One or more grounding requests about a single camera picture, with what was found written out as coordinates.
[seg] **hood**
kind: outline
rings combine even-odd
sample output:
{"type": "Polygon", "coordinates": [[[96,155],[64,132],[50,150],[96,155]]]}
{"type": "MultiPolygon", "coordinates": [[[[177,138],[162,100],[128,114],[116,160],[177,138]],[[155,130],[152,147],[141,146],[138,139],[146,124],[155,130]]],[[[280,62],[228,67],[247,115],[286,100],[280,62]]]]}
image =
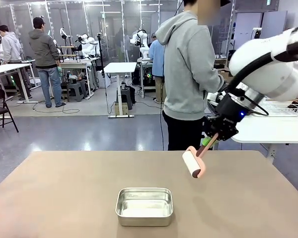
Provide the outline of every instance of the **hood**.
{"type": "Polygon", "coordinates": [[[15,43],[17,43],[17,41],[18,41],[14,32],[6,32],[4,37],[8,37],[8,38],[12,39],[15,43]]]}
{"type": "Polygon", "coordinates": [[[40,38],[42,35],[44,34],[43,31],[39,30],[39,29],[34,29],[33,31],[29,32],[29,36],[31,39],[38,39],[40,38]]]}
{"type": "Polygon", "coordinates": [[[155,33],[160,44],[163,46],[166,45],[173,32],[183,23],[190,20],[198,20],[198,18],[193,12],[184,11],[165,21],[155,33]]]}

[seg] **cap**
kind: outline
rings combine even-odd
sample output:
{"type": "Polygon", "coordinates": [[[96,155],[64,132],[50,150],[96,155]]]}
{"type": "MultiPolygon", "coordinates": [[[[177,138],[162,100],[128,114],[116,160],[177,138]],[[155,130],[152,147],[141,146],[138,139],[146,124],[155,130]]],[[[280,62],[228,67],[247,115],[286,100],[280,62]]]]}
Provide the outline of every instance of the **cap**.
{"type": "Polygon", "coordinates": [[[230,3],[230,0],[221,0],[221,6],[225,6],[230,3]]]}
{"type": "Polygon", "coordinates": [[[42,25],[42,24],[45,24],[45,22],[41,17],[35,17],[33,19],[33,25],[42,25]]]}

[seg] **floor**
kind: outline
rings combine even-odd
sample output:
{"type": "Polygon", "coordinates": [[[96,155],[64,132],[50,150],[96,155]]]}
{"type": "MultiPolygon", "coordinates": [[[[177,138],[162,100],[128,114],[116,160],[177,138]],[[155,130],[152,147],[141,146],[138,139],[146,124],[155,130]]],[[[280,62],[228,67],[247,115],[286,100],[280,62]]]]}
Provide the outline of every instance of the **floor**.
{"type": "MultiPolygon", "coordinates": [[[[16,117],[20,133],[12,124],[0,127],[0,182],[32,151],[46,150],[162,150],[159,115],[131,119],[108,117],[16,117]]],[[[162,119],[164,145],[166,124],[162,119]]],[[[221,142],[220,150],[258,150],[261,145],[221,142]]],[[[298,190],[298,145],[281,145],[276,168],[298,190]]]]}
{"type": "MultiPolygon", "coordinates": [[[[139,93],[139,87],[134,87],[136,94],[139,93]]],[[[71,100],[64,108],[46,108],[44,103],[41,104],[17,104],[18,99],[14,98],[9,100],[8,106],[11,109],[12,115],[15,117],[54,117],[54,116],[104,116],[114,115],[115,109],[111,106],[116,100],[116,83],[111,84],[107,88],[107,100],[106,103],[105,89],[99,88],[95,91],[94,95],[89,99],[83,99],[81,102],[71,100]]],[[[41,87],[34,89],[31,92],[33,99],[31,101],[41,102],[44,100],[41,87]]],[[[159,114],[160,105],[153,101],[155,92],[146,92],[145,98],[140,95],[136,95],[137,103],[133,105],[133,109],[129,111],[130,115],[144,115],[144,114],[159,114]]]]}

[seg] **table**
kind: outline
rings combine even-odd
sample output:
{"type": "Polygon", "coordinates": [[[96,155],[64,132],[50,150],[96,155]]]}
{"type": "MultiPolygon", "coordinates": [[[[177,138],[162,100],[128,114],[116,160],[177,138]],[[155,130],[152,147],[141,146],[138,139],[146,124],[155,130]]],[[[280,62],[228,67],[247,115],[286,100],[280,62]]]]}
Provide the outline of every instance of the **table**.
{"type": "Polygon", "coordinates": [[[123,115],[123,104],[121,101],[119,74],[135,72],[136,65],[137,65],[136,62],[122,62],[122,63],[109,63],[106,67],[104,67],[105,73],[116,73],[117,74],[117,92],[118,92],[119,115],[108,116],[109,118],[133,118],[134,117],[134,115],[123,115]]]}
{"type": "Polygon", "coordinates": [[[24,82],[22,80],[22,75],[21,75],[21,72],[20,72],[20,68],[27,67],[27,66],[30,66],[30,65],[31,65],[30,63],[12,63],[12,64],[2,64],[2,65],[0,65],[0,73],[3,73],[4,75],[11,74],[11,72],[7,72],[7,71],[11,71],[11,70],[16,70],[19,74],[21,85],[22,85],[22,90],[24,92],[25,101],[19,101],[17,103],[38,103],[38,101],[30,101],[29,100],[28,95],[27,95],[26,90],[25,90],[24,82]]]}
{"type": "Polygon", "coordinates": [[[0,184],[0,238],[298,238],[298,191],[257,151],[210,151],[202,179],[179,151],[34,152],[0,184]],[[124,187],[166,187],[170,226],[122,227],[124,187]]]}
{"type": "Polygon", "coordinates": [[[80,62],[77,62],[76,60],[68,59],[68,60],[64,60],[64,62],[61,63],[62,68],[85,69],[86,70],[87,86],[88,86],[88,97],[86,98],[87,100],[90,99],[94,95],[94,92],[92,92],[90,89],[90,81],[89,81],[89,75],[88,75],[88,67],[90,67],[92,65],[91,62],[93,60],[81,59],[80,62]]]}
{"type": "Polygon", "coordinates": [[[147,67],[152,67],[152,60],[143,60],[143,58],[137,59],[137,63],[140,63],[140,87],[141,87],[141,97],[145,97],[145,90],[155,89],[155,86],[144,86],[144,72],[143,72],[143,65],[147,65],[147,67]]]}
{"type": "Polygon", "coordinates": [[[278,144],[298,144],[298,117],[247,116],[236,126],[232,139],[239,143],[269,144],[267,158],[272,163],[278,144]]]}
{"type": "Polygon", "coordinates": [[[22,63],[31,63],[31,64],[30,64],[30,70],[31,70],[31,74],[32,74],[33,82],[34,82],[34,87],[32,87],[31,89],[36,89],[36,88],[38,88],[38,87],[41,87],[41,84],[39,85],[39,84],[36,82],[36,78],[35,78],[35,76],[34,76],[34,72],[33,72],[32,62],[35,62],[35,59],[31,59],[31,60],[22,60],[22,63]]]}

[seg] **lint roller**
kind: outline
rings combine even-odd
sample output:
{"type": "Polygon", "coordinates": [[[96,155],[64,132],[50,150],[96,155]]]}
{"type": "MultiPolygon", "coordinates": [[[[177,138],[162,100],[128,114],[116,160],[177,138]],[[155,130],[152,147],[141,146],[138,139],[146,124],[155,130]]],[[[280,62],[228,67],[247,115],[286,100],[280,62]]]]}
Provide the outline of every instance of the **lint roller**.
{"type": "Polygon", "coordinates": [[[195,179],[200,178],[204,174],[206,167],[201,158],[214,144],[218,136],[219,134],[216,133],[212,138],[205,138],[202,142],[202,146],[198,151],[193,146],[190,146],[186,150],[186,152],[183,153],[182,158],[184,160],[184,163],[187,166],[191,176],[195,179]]]}

